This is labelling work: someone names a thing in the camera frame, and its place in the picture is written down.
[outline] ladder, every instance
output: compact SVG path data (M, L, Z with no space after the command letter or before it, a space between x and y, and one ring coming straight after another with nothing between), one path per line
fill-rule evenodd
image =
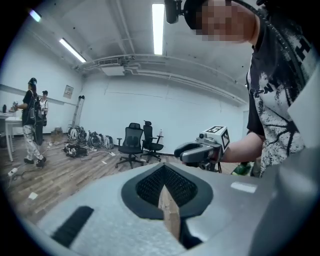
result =
M84 101L85 101L85 96L79 96L78 98L78 102L75 106L75 111L73 114L73 119L72 119L72 124L71 127L75 128L76 126L79 125L80 122L80 116L81 116L81 111L82 111L82 107L84 105Z

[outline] fluorescent light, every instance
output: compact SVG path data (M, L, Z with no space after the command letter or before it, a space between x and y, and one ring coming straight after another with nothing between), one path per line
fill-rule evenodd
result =
M85 63L86 60L79 54L77 53L77 51L75 49L73 49L73 47L67 43L66 40L64 40L63 38L60 39L59 41L65 48L67 48L69 50L70 53L72 53L74 56L76 56L76 58L81 61L82 63Z
M36 22L39 22L41 20L41 16L38 13L36 13L34 10L31 10L29 14L31 15L32 18L34 18Z
M165 5L152 5L152 22L153 22L153 47L154 54L162 55L162 45L164 38L164 17Z

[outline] white plug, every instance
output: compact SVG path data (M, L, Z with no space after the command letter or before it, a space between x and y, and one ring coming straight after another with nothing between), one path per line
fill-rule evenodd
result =
M14 175L17 171L18 171L17 168L13 168L11 171L8 172L9 177L11 177L12 175Z

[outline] black sneaker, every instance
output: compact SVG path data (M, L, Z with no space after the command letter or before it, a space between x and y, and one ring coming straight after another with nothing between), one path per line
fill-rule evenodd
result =
M24 158L23 161L26 163L26 164L31 164L33 165L35 163L34 160L29 160L28 158Z
M41 160L38 160L38 162L35 164L36 167L44 167L46 160L47 159L45 157L43 157Z

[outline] black mesh chair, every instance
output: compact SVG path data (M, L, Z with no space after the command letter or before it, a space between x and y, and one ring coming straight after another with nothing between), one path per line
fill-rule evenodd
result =
M144 131L140 128L140 124L132 122L129 127L125 128L125 138L122 146L120 145L120 141L122 138L117 138L118 140L118 150L123 154L128 154L128 157L120 157L120 162L116 163L115 168L118 167L118 164L129 162L131 169L133 169L132 162L136 162L144 165L144 162L137 160L135 154L143 153L141 149L141 136Z
M145 124L143 126L143 132L144 132L144 139L142 144L142 149L149 150L147 153L141 154L142 156L148 156L147 163L149 163L150 158L154 157L158 159L159 162L161 162L160 155L157 154L157 151L160 151L164 148L164 145L159 144L160 138L163 138L163 136L157 135L157 138L152 136L152 126L150 121L144 121Z

